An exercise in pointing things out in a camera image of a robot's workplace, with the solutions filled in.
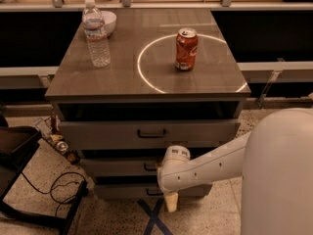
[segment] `clear plastic bottle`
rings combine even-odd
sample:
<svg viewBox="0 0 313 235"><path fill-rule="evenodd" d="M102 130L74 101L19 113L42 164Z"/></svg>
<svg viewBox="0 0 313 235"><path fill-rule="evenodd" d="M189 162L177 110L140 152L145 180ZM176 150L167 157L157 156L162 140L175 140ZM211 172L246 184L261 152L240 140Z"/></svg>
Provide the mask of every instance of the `clear plastic bottle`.
<svg viewBox="0 0 313 235"><path fill-rule="evenodd" d="M95 0L85 0L85 6L82 13L82 24L91 60L95 67L104 67L111 61L105 20L101 11L96 7Z"/></svg>

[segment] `red can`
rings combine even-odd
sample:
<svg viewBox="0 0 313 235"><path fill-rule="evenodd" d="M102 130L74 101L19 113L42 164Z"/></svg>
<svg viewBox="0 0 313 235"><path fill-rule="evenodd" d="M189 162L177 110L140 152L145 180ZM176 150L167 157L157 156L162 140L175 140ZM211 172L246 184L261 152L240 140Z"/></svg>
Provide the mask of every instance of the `red can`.
<svg viewBox="0 0 313 235"><path fill-rule="evenodd" d="M198 48L198 36L194 29L183 27L176 36L176 62L179 70L190 71L194 68Z"/></svg>

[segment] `blue tape cross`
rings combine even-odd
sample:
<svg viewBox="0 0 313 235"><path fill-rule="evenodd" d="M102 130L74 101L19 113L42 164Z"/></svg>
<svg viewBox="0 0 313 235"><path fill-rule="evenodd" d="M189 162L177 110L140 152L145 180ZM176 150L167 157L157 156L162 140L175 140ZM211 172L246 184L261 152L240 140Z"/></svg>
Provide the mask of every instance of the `blue tape cross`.
<svg viewBox="0 0 313 235"><path fill-rule="evenodd" d="M151 211L150 207L143 200L139 200L137 203L141 208L145 211L145 213L150 217L147 228L144 232L144 235L150 235L153 231L154 226L156 225L158 229L165 235L172 235L170 230L166 227L166 225L159 219L158 214L160 208L163 205L164 200L158 199L156 202L156 206L153 211Z"/></svg>

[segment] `black chair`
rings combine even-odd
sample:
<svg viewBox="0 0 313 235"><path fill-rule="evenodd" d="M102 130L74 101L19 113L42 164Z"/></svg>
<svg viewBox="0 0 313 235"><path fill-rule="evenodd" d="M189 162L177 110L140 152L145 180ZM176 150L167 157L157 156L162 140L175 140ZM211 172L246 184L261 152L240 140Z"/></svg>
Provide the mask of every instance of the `black chair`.
<svg viewBox="0 0 313 235"><path fill-rule="evenodd" d="M83 180L77 190L66 218L19 211L4 202L25 166L37 151L41 133L31 126L9 127L3 117L0 121L0 212L7 218L55 228L60 234L67 234L83 196L88 193L87 182Z"/></svg>

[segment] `speckled tile floor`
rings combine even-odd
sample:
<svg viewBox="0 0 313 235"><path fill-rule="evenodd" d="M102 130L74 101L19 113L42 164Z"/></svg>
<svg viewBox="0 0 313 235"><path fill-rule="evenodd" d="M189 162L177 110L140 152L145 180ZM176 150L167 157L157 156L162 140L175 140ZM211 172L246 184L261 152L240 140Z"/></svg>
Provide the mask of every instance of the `speckled tile floor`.
<svg viewBox="0 0 313 235"><path fill-rule="evenodd" d="M246 103L240 118L242 125L238 136L252 130L255 125L269 114L282 108L311 108L311 101L265 101L259 109L253 101ZM10 126L32 125L38 117L26 117L23 112L6 112ZM85 175L82 168L71 165L64 157L54 151L45 141L40 140L40 148L23 171L28 179L41 191L49 191L53 181L67 171ZM68 180L80 181L78 175L71 175ZM204 198L180 199L178 211L169 213L161 206L158 216L151 218L151 211L159 205L157 199L144 199L147 205L145 213L139 200L101 200L93 194L93 183L88 180L89 195L83 198L68 234L205 234L239 235L241 231L241 193L240 178L219 181ZM75 185L61 187L56 192L58 197L66 198L75 191ZM14 208L28 212L54 215L57 204L49 195L34 191L20 177L5 201ZM58 216L63 217L67 208L61 207ZM59 234L58 230L24 224L1 218L2 235Z"/></svg>

